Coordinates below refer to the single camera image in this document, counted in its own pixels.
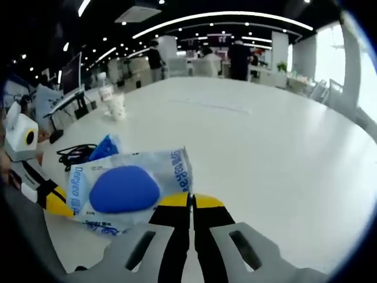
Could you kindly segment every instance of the blue sponge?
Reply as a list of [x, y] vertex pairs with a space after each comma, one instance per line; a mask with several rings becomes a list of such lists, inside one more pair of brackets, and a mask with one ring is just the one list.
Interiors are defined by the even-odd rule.
[[89, 195], [102, 213], [133, 212], [153, 206], [160, 197], [157, 183], [138, 166], [122, 166], [102, 174]]

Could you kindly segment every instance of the plastic bag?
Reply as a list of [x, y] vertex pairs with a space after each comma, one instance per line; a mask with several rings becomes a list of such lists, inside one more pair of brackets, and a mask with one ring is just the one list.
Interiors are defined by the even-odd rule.
[[[160, 198], [155, 205], [146, 210], [117, 214], [94, 210], [89, 201], [89, 194], [97, 179], [109, 169], [130, 165], [142, 167], [158, 184]], [[102, 234], [119, 235], [139, 222], [148, 222], [154, 207], [163, 197], [181, 192], [191, 193], [192, 180], [192, 169], [185, 148], [117, 154], [72, 166], [67, 205], [75, 213], [73, 220], [84, 223], [88, 228]]]

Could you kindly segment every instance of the white table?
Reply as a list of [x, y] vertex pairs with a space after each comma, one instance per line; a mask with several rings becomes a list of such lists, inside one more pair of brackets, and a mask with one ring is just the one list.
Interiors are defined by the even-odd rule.
[[[277, 243], [297, 267], [330, 273], [366, 228], [376, 203], [377, 145], [324, 105], [215, 78], [160, 81], [126, 94], [125, 103], [126, 120], [93, 111], [46, 149], [44, 170], [59, 185], [66, 176], [57, 150], [117, 133], [131, 152], [185, 145], [194, 192], [222, 200], [236, 222]], [[66, 219], [48, 215], [47, 224], [68, 272], [98, 262], [109, 243]]]

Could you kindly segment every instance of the black cable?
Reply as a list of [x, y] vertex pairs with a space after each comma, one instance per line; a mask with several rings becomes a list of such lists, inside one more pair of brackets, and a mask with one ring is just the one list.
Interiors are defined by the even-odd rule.
[[59, 150], [57, 151], [57, 155], [61, 156], [59, 162], [65, 165], [65, 171], [68, 172], [71, 170], [72, 165], [87, 162], [96, 147], [96, 144], [79, 144], [78, 146]]

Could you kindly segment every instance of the ceiling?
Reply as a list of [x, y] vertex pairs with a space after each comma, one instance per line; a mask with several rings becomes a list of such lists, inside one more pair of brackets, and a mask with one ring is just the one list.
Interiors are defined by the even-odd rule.
[[[158, 4], [158, 0], [148, 1], [153, 2], [162, 12], [144, 22], [128, 23], [125, 26], [114, 21], [132, 5], [129, 0], [91, 0], [81, 18], [77, 11], [82, 0], [34, 0], [22, 1], [22, 4], [19, 0], [10, 1], [3, 12], [6, 17], [2, 18], [5, 21], [3, 26], [9, 27], [4, 35], [7, 42], [4, 63], [20, 77], [35, 81], [35, 76], [42, 70], [49, 67], [54, 73], [80, 51], [85, 64], [82, 70], [85, 72], [99, 56], [113, 47], [117, 47], [117, 50], [110, 57], [116, 57], [116, 53], [118, 56], [129, 55], [132, 50], [143, 49], [156, 34], [177, 36], [182, 50], [187, 48], [187, 43], [181, 42], [185, 38], [196, 37], [196, 33], [206, 36], [222, 31], [237, 37], [249, 36], [249, 32], [252, 32], [253, 37], [271, 39], [274, 29], [286, 29], [290, 43], [294, 43], [298, 38], [309, 37], [318, 28], [339, 19], [339, 10], [331, 0], [312, 0], [309, 4], [304, 3], [304, 0], [165, 0], [163, 5]], [[219, 11], [272, 14], [302, 22], [314, 30], [270, 18], [223, 15], [190, 19], [132, 39], [133, 35], [145, 29], [172, 19]], [[66, 42], [70, 46], [67, 52], [63, 52]], [[21, 58], [22, 54], [27, 55], [26, 59]]]

